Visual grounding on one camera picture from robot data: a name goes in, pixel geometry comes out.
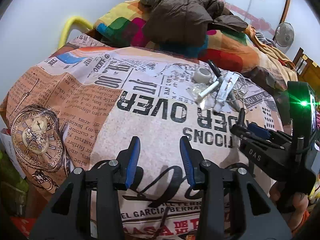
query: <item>brown jacket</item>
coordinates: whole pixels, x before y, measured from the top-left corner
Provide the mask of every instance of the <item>brown jacket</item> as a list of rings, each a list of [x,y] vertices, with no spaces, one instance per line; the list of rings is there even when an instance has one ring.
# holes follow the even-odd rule
[[[217,26],[239,32],[248,26],[218,0],[140,0],[140,3],[150,6],[150,18],[142,31],[155,43],[200,47],[204,44],[208,23],[215,23],[214,19],[218,21]]]

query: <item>wooden chair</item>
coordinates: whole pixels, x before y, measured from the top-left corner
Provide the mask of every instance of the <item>wooden chair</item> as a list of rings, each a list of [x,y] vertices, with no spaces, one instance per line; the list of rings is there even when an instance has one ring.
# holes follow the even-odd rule
[[[298,50],[293,63],[297,71],[299,81],[309,83],[315,91],[316,101],[320,101],[320,66],[303,53],[303,49]]]

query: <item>wall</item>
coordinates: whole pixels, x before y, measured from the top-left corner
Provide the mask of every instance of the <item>wall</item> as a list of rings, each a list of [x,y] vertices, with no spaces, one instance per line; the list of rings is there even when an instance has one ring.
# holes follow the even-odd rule
[[[12,0],[0,19],[0,69],[5,73],[1,79],[0,102],[29,67],[57,49],[62,28],[69,17],[79,15],[94,23],[123,1]],[[69,39],[80,33],[80,30],[72,30]]]
[[[320,21],[306,0],[290,0],[286,22],[294,29],[294,40],[286,55],[293,60],[299,48],[320,64]]]

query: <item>green light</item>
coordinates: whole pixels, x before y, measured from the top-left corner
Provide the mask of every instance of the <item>green light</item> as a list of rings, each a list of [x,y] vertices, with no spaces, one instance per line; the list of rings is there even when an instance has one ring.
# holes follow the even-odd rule
[[[300,102],[300,105],[302,105],[302,106],[307,106],[307,104],[308,104],[307,101],[301,101],[301,102]]]

